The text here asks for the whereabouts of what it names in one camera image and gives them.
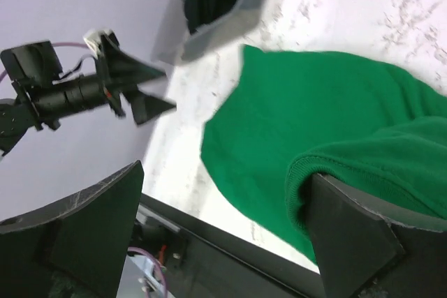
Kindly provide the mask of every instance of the tabletop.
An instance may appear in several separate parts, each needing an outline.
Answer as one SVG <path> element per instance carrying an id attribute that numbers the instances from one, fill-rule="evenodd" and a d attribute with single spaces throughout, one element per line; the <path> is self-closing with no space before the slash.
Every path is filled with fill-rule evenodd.
<path id="1" fill-rule="evenodd" d="M 401 66 L 447 94 L 446 11 L 444 0 L 267 0 L 257 29 L 175 67 L 167 97 L 177 102 L 177 111 L 156 125 L 143 162 L 143 193 L 318 271 L 234 209 L 200 161 L 204 123 L 237 85 L 241 46 L 351 52 Z"/>

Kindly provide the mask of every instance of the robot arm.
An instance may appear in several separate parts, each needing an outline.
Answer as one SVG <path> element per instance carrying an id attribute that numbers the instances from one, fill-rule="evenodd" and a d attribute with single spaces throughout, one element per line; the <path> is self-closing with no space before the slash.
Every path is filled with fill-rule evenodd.
<path id="1" fill-rule="evenodd" d="M 98 35 L 96 73 L 65 80 L 50 41 L 21 45 L 0 53 L 0 59 L 17 94 L 0 100 L 0 155 L 5 156 L 28 128 L 52 130 L 64 117 L 109 105 L 117 117 L 125 117 L 120 95 L 132 108 L 133 119 L 143 125 L 175 107 L 138 89 L 138 84 L 166 77 L 163 71 L 124 54 L 113 33 Z"/>

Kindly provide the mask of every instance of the gray bin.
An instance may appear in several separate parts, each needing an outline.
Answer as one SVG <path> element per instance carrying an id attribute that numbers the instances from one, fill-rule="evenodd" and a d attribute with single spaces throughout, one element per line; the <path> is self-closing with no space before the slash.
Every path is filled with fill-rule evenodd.
<path id="1" fill-rule="evenodd" d="M 237 0 L 231 12 L 187 35 L 183 3 L 172 0 L 157 37 L 153 61 L 189 63 L 255 29 L 265 0 Z"/>

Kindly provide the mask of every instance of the green cloth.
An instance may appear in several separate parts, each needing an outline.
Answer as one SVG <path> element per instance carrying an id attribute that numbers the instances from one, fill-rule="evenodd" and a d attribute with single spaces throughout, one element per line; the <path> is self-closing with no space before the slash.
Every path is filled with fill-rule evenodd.
<path id="1" fill-rule="evenodd" d="M 202 160 L 240 212 L 315 262 L 300 187 L 325 172 L 447 218 L 447 98 L 396 66 L 245 46 L 240 83 L 207 122 Z"/>

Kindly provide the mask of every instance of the gray wall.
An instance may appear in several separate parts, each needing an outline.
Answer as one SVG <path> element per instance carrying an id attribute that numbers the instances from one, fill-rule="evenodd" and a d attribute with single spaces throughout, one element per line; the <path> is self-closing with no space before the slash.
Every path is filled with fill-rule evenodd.
<path id="1" fill-rule="evenodd" d="M 123 50 L 149 61 L 167 4 L 168 0 L 0 0 L 0 50 L 43 39 L 82 42 L 89 29 L 110 27 Z M 64 68 L 85 53 L 72 48 L 57 51 Z M 163 85 L 147 89 L 163 91 Z M 14 96 L 4 80 L 0 98 Z M 0 162 L 0 220 L 86 188 L 141 159 L 153 126 L 136 128 L 131 114 L 118 120 L 108 107 L 61 123 L 56 132 L 29 130 Z"/>

